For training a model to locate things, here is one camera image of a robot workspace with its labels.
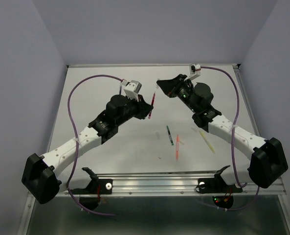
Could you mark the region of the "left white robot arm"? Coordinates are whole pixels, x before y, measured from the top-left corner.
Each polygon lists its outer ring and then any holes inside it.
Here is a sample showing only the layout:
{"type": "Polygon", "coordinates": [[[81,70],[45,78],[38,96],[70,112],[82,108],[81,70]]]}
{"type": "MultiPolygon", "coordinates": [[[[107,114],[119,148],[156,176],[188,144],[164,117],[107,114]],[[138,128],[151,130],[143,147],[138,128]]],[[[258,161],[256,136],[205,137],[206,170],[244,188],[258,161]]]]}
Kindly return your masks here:
{"type": "Polygon", "coordinates": [[[64,169],[81,155],[111,139],[118,133],[120,125],[132,118],[145,119],[153,108],[141,95],[138,99],[119,94],[112,96],[105,110],[77,137],[40,156],[30,155],[23,170],[23,185],[40,204],[49,202],[65,190],[66,184],[58,178],[64,169]]]}

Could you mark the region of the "green pen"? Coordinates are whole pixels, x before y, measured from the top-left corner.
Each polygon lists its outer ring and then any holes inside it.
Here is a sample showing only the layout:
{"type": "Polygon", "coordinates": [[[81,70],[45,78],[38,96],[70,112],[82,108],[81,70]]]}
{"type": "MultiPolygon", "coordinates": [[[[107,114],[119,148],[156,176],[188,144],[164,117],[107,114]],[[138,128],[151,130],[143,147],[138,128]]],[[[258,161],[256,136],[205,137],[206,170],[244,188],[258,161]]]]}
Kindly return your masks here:
{"type": "Polygon", "coordinates": [[[170,132],[170,128],[169,128],[168,125],[166,125],[166,129],[167,129],[167,133],[168,133],[168,137],[169,137],[170,143],[173,146],[174,142],[173,142],[172,135],[171,135],[171,132],[170,132]]]}

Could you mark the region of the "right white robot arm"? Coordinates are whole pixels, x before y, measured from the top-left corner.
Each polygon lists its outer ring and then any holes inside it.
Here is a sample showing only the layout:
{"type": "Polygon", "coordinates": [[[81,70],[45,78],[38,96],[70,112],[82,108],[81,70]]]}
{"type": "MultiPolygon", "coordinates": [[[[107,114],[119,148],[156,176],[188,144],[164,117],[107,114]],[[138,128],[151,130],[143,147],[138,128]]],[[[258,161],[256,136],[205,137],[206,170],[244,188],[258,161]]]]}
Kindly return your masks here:
{"type": "Polygon", "coordinates": [[[236,172],[225,166],[213,179],[215,189],[224,191],[236,183],[255,183],[268,188],[288,169],[281,142],[256,136],[230,122],[212,105],[213,94],[208,85],[193,85],[190,78],[179,74],[170,80],[158,80],[156,84],[169,98],[178,97],[192,112],[194,123],[204,131],[215,135],[238,149],[250,161],[249,166],[236,172]]]}

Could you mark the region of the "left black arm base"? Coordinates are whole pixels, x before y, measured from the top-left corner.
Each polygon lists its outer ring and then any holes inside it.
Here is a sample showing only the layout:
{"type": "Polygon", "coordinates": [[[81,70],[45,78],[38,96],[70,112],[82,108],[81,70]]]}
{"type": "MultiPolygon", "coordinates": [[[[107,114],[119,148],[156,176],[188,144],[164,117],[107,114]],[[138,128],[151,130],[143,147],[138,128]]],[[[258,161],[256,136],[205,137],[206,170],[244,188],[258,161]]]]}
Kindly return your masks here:
{"type": "Polygon", "coordinates": [[[100,178],[88,167],[83,167],[82,170],[89,178],[82,177],[71,180],[71,187],[68,193],[70,193],[72,199],[85,212],[102,216],[113,216],[110,213],[95,211],[101,202],[101,195],[112,194],[113,179],[100,178]]]}

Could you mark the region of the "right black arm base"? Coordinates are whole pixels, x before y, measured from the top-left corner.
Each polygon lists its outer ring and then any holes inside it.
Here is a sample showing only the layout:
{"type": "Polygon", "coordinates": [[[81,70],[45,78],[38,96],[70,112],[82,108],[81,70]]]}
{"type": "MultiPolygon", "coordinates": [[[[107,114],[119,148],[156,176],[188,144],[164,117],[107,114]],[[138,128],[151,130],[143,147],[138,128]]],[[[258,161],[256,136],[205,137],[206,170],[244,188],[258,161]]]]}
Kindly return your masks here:
{"type": "Polygon", "coordinates": [[[233,193],[242,193],[241,188],[235,185],[227,185],[221,174],[230,166],[225,166],[218,170],[212,178],[199,178],[195,191],[200,194],[215,194],[212,197],[213,203],[219,209],[231,209],[234,204],[233,193]]]}

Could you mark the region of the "red pink pen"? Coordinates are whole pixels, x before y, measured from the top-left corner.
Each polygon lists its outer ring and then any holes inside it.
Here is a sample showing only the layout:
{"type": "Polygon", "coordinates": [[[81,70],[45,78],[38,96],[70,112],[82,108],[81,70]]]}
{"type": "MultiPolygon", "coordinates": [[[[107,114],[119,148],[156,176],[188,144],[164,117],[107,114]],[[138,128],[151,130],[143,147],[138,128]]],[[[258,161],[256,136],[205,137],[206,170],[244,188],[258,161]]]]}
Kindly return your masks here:
{"type": "Polygon", "coordinates": [[[154,108],[155,97],[156,97],[156,92],[153,93],[153,97],[152,97],[152,101],[151,101],[152,109],[151,109],[151,111],[148,114],[148,119],[151,119],[151,116],[152,116],[152,111],[153,111],[153,108],[154,108]]]}

